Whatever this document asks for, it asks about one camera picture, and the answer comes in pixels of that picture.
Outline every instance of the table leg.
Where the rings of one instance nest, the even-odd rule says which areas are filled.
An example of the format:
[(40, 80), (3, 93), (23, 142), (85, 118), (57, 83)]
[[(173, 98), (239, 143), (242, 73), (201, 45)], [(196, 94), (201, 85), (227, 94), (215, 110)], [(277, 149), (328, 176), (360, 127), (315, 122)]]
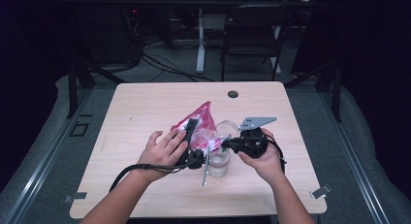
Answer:
[(205, 30), (203, 25), (203, 9), (199, 9), (199, 55), (197, 57), (197, 73), (205, 71)]
[[(273, 29), (273, 31), (274, 31), (275, 39), (278, 39), (278, 35), (280, 34), (280, 26), (273, 26), (272, 29)], [(269, 59), (269, 61), (271, 62), (272, 70), (275, 70), (275, 68), (274, 68), (275, 60), (277, 60), (276, 57), (271, 57), (271, 58)], [(277, 76), (281, 75), (281, 68), (280, 68), (280, 64), (279, 64), (279, 63), (278, 63), (278, 66), (277, 66), (277, 70), (275, 71), (275, 74), (276, 74)]]

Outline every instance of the finger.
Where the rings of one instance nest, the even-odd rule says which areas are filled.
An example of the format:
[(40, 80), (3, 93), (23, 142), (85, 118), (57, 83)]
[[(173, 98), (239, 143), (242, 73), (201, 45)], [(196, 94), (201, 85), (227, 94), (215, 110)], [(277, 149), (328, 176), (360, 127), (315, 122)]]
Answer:
[(275, 154), (278, 155), (278, 149), (277, 147), (275, 147), (273, 144), (269, 143), (268, 147), (267, 147), (267, 151), (268, 154)]
[(156, 131), (151, 134), (150, 138), (148, 138), (147, 146), (156, 146), (157, 145), (157, 139), (163, 134), (163, 131)]
[(172, 129), (169, 134), (167, 134), (161, 141), (158, 143), (159, 146), (165, 147), (169, 141), (174, 138), (174, 136), (178, 133), (178, 129)]
[(274, 138), (274, 135), (273, 135), (272, 132), (270, 132), (268, 129), (265, 129), (265, 128), (261, 128), (261, 129), (263, 130), (263, 133), (264, 133), (265, 135), (268, 135), (268, 136)]
[(175, 148), (181, 144), (181, 142), (184, 140), (184, 136), (187, 134), (185, 130), (179, 131), (177, 135), (166, 145), (166, 153), (171, 154), (173, 151), (175, 151)]
[(246, 165), (251, 166), (253, 159), (248, 156), (246, 153), (239, 151), (238, 157), (244, 162)]
[(188, 143), (187, 141), (182, 142), (181, 144), (179, 144), (177, 146), (177, 148), (175, 149), (175, 151), (170, 155), (169, 159), (170, 162), (174, 165), (178, 159), (181, 157), (182, 153), (184, 152), (184, 150), (187, 148)]

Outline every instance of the wooden table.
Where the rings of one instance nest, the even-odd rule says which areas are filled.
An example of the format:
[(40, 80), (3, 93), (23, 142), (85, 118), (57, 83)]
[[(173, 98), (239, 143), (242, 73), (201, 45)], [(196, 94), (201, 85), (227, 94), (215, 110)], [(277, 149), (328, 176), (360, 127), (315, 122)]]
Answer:
[[(228, 92), (238, 92), (233, 99)], [(264, 82), (180, 82), (120, 84), (111, 101), (70, 214), (83, 218), (109, 192), (125, 167), (135, 164), (148, 137), (156, 130), (164, 135), (172, 125), (201, 104), (211, 101), (215, 124), (245, 117), (277, 117), (265, 125), (287, 159), (290, 179), (310, 213), (327, 209), (324, 198), (310, 197), (320, 187), (283, 84)], [(269, 185), (232, 152), (229, 171), (223, 177), (207, 177), (203, 168), (185, 169), (153, 184), (142, 195), (131, 217), (210, 217), (276, 214)]]

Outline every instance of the gray metal bracket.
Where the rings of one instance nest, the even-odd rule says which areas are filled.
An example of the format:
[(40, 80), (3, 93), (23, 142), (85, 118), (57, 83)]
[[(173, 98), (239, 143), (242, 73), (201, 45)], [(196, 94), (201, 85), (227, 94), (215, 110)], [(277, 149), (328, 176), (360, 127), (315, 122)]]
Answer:
[(246, 117), (239, 125), (238, 130), (253, 130), (277, 120), (276, 117)]
[(63, 198), (62, 203), (72, 203), (74, 200), (85, 199), (87, 193), (74, 193), (72, 196), (66, 195)]
[(328, 185), (315, 190), (314, 192), (310, 192), (312, 198), (319, 199), (321, 197), (327, 197), (327, 193), (331, 192), (332, 190)]

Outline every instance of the metal clip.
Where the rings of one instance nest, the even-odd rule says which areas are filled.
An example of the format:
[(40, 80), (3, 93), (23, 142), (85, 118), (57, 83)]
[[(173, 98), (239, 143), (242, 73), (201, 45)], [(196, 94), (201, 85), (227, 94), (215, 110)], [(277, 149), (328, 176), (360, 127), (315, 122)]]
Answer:
[(327, 197), (327, 193), (331, 192), (332, 190), (328, 185), (315, 190), (314, 192), (309, 192), (312, 198), (319, 199), (320, 197)]
[(62, 203), (72, 203), (74, 200), (85, 199), (87, 193), (74, 193), (72, 196), (64, 196)]
[(210, 147), (206, 148), (206, 157), (205, 157), (205, 172), (203, 174), (203, 186), (206, 186), (206, 176), (208, 175), (208, 164), (209, 164), (209, 154), (210, 154)]

